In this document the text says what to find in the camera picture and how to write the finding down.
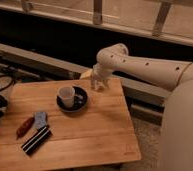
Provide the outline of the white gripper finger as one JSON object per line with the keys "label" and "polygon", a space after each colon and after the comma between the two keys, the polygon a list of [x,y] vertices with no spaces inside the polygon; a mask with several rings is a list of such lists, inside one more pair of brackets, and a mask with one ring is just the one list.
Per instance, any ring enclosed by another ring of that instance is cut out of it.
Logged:
{"label": "white gripper finger", "polygon": [[91,79],[91,88],[93,90],[97,90],[98,89],[98,82],[95,79]]}
{"label": "white gripper finger", "polygon": [[103,80],[102,81],[102,87],[103,87],[103,89],[109,89],[108,80]]}

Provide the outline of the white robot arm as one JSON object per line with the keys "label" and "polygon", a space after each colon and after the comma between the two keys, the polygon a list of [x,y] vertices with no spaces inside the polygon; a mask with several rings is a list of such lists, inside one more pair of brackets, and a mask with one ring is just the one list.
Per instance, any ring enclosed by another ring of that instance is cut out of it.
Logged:
{"label": "white robot arm", "polygon": [[118,43],[101,49],[91,86],[106,85],[120,71],[171,92],[166,100],[158,149],[158,171],[193,171],[193,62],[134,57]]}

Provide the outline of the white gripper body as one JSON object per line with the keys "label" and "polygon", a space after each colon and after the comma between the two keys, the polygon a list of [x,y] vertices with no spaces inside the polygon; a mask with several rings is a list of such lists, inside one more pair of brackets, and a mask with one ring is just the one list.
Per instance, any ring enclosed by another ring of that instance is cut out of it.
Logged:
{"label": "white gripper body", "polygon": [[96,64],[93,66],[93,70],[91,73],[91,81],[93,83],[101,82],[105,84],[110,75],[111,71],[109,69],[103,68],[100,64]]}

